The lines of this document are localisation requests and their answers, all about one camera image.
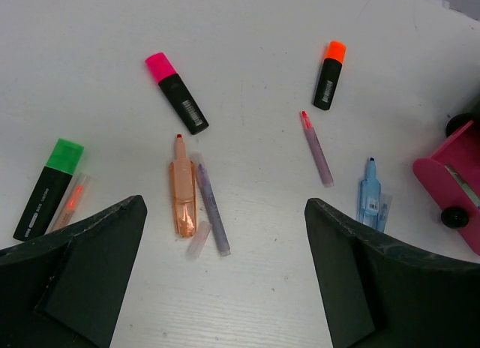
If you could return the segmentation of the black pink drawer organizer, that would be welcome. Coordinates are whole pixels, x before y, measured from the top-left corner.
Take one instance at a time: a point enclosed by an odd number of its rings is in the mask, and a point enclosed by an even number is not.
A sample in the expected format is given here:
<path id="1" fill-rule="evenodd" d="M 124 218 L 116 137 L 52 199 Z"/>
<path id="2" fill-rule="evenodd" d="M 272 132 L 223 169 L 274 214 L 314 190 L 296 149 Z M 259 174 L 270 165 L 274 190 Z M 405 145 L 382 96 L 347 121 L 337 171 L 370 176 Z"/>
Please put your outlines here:
<path id="1" fill-rule="evenodd" d="M 415 177 L 439 206 L 440 221 L 479 253 L 479 100 L 445 126 L 445 140 L 412 165 Z"/>

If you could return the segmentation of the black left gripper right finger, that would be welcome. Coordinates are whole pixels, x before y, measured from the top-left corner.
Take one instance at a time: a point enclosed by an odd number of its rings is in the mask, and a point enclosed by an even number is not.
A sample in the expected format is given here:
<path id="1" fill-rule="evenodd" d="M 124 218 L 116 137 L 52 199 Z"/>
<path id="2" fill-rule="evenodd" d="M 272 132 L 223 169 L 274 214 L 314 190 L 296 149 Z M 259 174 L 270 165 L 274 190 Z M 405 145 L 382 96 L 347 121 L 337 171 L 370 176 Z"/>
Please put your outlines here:
<path id="1" fill-rule="evenodd" d="M 335 347 L 477 347 L 479 265 L 377 232 L 321 199 L 304 210 Z"/>

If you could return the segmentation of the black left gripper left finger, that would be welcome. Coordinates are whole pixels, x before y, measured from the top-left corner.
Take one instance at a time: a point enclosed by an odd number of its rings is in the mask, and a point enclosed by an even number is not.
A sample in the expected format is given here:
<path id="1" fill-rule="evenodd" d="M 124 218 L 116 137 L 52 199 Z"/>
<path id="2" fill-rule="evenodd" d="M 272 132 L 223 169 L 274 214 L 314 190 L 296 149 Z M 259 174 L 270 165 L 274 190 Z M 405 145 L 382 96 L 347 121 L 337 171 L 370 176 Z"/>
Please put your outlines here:
<path id="1" fill-rule="evenodd" d="M 130 196 L 1 250 L 1 346 L 109 347 L 146 215 Z"/>

